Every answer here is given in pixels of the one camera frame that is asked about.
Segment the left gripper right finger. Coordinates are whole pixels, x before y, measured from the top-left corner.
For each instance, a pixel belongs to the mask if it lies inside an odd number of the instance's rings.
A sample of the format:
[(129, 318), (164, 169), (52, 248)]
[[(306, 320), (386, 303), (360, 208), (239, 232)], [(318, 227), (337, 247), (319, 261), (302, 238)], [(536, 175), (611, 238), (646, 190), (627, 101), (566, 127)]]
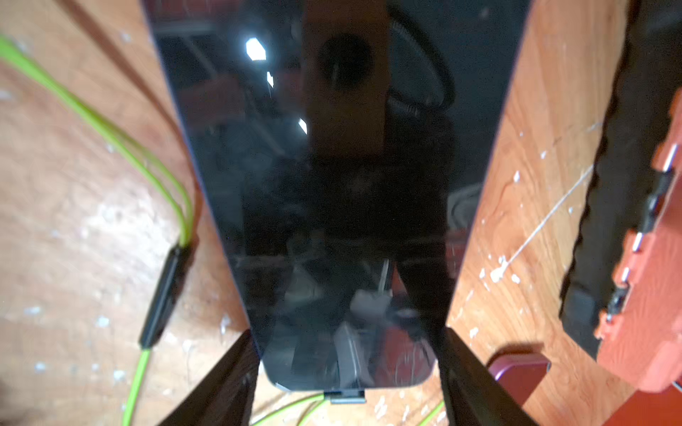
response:
[(451, 425), (534, 425), (458, 334), (440, 331), (440, 383)]

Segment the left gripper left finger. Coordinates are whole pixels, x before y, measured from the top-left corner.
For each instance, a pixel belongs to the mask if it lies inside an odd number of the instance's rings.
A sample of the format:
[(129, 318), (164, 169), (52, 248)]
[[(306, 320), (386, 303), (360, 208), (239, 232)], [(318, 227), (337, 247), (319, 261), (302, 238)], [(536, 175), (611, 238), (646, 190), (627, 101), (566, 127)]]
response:
[(245, 330), (213, 369), (190, 392), (163, 425), (232, 425), (250, 423), (260, 358), (250, 330)]

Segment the yellow earphones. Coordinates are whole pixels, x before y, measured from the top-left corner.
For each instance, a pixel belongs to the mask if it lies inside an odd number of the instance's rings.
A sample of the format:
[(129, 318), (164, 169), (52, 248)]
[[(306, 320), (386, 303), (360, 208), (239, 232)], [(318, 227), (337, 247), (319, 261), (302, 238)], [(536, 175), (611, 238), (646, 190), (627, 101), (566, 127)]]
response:
[(421, 422), (418, 424), (418, 426), (430, 425), (431, 422), (440, 415), (440, 413), (444, 410), (444, 408), (445, 408), (445, 401), (442, 400), (424, 419), (421, 420)]
[(76, 424), (93, 395), (42, 385), (67, 342), (66, 322), (98, 332), (111, 319), (85, 298), (119, 296), (134, 318), (163, 263), (195, 235), (189, 172), (175, 176), (139, 142), (165, 121), (177, 132), (157, 73), (109, 40), (104, 79), (74, 89), (8, 37), (1, 40), (1, 422)]

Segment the black phone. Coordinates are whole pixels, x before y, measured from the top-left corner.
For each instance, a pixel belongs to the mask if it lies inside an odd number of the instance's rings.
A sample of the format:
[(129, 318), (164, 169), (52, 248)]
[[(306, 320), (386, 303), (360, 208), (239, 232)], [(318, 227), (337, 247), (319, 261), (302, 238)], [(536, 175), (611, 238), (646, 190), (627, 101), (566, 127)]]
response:
[(528, 1), (146, 1), (268, 379), (432, 374)]
[(541, 353), (507, 353), (495, 357), (488, 372), (519, 405), (524, 406), (552, 368)]

